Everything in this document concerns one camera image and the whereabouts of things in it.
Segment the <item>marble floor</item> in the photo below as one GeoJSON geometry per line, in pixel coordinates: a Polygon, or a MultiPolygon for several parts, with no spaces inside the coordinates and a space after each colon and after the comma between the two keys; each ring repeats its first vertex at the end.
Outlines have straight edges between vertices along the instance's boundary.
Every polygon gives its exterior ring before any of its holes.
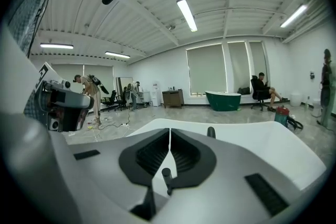
{"type": "MultiPolygon", "coordinates": [[[[303,106],[291,107],[286,104],[290,113],[295,116],[296,120],[304,126],[303,130],[296,130],[295,135],[305,142],[324,162],[327,167],[333,165],[336,153],[336,135],[332,131],[316,123],[316,118],[311,115],[312,110],[304,110],[303,106]]],[[[250,109],[250,106],[241,106],[239,111],[216,112],[207,106],[186,106],[180,108],[164,108],[164,107],[139,107],[138,111],[110,111],[101,112],[102,126],[100,129],[89,129],[94,124],[94,116],[88,115],[86,122],[80,131],[64,132],[68,144],[81,144],[112,140],[130,135],[135,130],[141,128],[154,119],[171,119],[179,121],[205,122],[205,123],[251,123],[273,121],[275,114],[264,109],[261,112],[258,108],[250,109]],[[116,126],[127,123],[127,126],[116,126]]],[[[336,120],[332,118],[329,123],[329,129],[336,130],[336,120]]]]}

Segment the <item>green bathtub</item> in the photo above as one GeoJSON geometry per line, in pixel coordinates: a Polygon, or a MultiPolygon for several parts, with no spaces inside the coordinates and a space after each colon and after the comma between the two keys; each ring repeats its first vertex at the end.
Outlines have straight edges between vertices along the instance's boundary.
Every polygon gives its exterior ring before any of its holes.
{"type": "Polygon", "coordinates": [[[205,91],[209,104],[215,111],[235,111],[239,108],[239,93],[211,92],[205,91]]]}

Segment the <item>wooden cabinet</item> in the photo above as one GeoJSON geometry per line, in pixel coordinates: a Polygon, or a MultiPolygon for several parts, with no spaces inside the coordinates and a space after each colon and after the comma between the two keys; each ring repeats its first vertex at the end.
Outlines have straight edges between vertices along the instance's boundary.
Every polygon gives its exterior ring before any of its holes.
{"type": "Polygon", "coordinates": [[[182,108],[184,105],[182,90],[162,92],[162,96],[164,108],[166,108],[167,105],[182,108]]]}

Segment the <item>plaid shirt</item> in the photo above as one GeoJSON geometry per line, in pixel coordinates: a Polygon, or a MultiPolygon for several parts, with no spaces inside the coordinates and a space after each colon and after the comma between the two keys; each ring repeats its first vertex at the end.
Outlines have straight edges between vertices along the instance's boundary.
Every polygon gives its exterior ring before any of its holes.
{"type": "MultiPolygon", "coordinates": [[[[9,31],[12,33],[20,49],[27,55],[32,41],[36,15],[44,0],[13,0],[5,15],[9,31]]],[[[39,104],[33,91],[26,104],[24,114],[33,119],[39,119],[39,104]]],[[[43,93],[40,100],[43,109],[47,105],[47,94],[43,93]]]]}

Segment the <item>chair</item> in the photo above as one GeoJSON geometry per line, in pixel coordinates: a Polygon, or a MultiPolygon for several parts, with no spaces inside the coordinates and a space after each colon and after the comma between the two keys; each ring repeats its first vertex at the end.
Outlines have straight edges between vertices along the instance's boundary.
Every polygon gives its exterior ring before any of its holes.
{"type": "Polygon", "coordinates": [[[255,106],[259,106],[261,107],[261,111],[263,111],[263,107],[268,107],[267,105],[264,104],[264,100],[267,100],[268,98],[265,98],[263,97],[263,95],[261,93],[263,93],[263,90],[255,90],[255,82],[257,81],[257,76],[252,76],[252,79],[251,79],[251,84],[252,84],[252,87],[253,87],[253,95],[252,95],[252,98],[254,100],[257,100],[258,102],[253,104],[251,106],[251,109],[253,109],[255,106]]]}
{"type": "Polygon", "coordinates": [[[112,91],[111,97],[104,97],[103,99],[105,99],[105,101],[103,101],[102,103],[107,105],[108,111],[110,111],[110,108],[116,104],[115,102],[115,98],[116,98],[117,92],[116,91],[112,91]]]}
{"type": "Polygon", "coordinates": [[[115,101],[116,104],[118,104],[118,107],[114,109],[114,111],[116,111],[117,109],[120,109],[120,111],[122,111],[122,108],[126,107],[126,91],[123,91],[121,94],[121,100],[116,100],[115,101]]]}

